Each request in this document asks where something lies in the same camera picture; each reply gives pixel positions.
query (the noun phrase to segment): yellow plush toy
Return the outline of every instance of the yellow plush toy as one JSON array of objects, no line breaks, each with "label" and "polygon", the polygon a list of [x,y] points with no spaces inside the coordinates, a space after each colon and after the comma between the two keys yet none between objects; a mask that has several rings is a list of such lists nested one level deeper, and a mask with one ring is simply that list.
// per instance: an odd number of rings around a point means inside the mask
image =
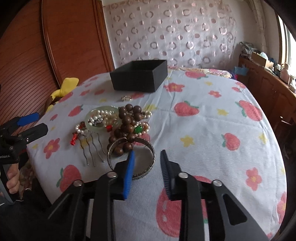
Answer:
[{"label": "yellow plush toy", "polygon": [[45,103],[45,112],[48,112],[58,101],[70,93],[78,85],[78,78],[65,78],[59,90],[50,95]]}]

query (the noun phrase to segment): green gemstone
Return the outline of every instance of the green gemstone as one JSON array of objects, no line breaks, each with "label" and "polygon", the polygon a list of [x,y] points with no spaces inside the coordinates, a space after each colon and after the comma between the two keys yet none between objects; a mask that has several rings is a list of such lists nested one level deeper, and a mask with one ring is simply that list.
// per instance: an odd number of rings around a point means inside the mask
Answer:
[{"label": "green gemstone", "polygon": [[144,129],[144,128],[143,128],[142,126],[137,126],[137,127],[134,129],[134,133],[135,133],[135,134],[138,134],[138,133],[142,132],[143,129]]}]

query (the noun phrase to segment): black box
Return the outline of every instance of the black box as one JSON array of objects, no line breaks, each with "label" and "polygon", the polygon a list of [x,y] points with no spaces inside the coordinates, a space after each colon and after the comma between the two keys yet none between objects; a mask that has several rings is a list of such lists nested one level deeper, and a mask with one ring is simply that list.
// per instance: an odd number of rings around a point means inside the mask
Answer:
[{"label": "black box", "polygon": [[131,61],[110,72],[113,88],[121,91],[155,92],[168,76],[166,60]]}]

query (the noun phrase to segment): white wall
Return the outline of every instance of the white wall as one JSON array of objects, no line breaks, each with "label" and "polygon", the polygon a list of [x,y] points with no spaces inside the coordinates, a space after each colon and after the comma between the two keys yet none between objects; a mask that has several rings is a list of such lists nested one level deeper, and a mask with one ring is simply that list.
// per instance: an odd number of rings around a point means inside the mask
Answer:
[{"label": "white wall", "polygon": [[[102,0],[102,2],[103,6],[106,6],[120,1]],[[236,47],[233,51],[232,61],[229,66],[229,69],[232,69],[234,66],[238,65],[239,54],[241,52],[239,42],[247,41],[255,44],[256,47],[260,47],[260,39],[255,17],[246,2],[239,0],[223,0],[223,3],[230,6],[237,24],[237,38],[235,40]]]},{"label": "white wall", "polygon": [[265,38],[268,47],[268,57],[279,61],[279,30],[277,26],[276,14],[274,10],[264,1],[261,0],[264,17],[265,17]]}]

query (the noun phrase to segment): cardboard box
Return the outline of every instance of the cardboard box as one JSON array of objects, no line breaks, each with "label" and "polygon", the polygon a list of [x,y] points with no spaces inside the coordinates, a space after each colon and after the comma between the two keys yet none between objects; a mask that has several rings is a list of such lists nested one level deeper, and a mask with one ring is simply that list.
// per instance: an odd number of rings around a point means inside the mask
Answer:
[{"label": "cardboard box", "polygon": [[115,90],[149,93],[155,92],[167,76],[166,60],[131,61],[110,72]]},{"label": "cardboard box", "polygon": [[274,63],[270,62],[269,60],[266,60],[265,58],[262,58],[259,54],[252,52],[252,60],[256,63],[260,64],[263,67],[272,69]]}]

